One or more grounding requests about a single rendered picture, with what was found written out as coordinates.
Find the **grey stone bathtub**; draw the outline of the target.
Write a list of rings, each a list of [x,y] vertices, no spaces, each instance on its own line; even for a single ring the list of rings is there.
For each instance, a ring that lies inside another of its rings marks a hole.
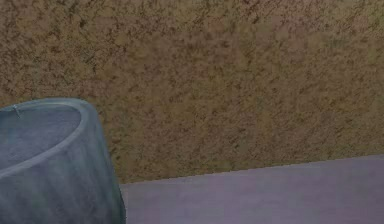
[[[95,107],[46,98],[0,108],[0,224],[126,224]]]

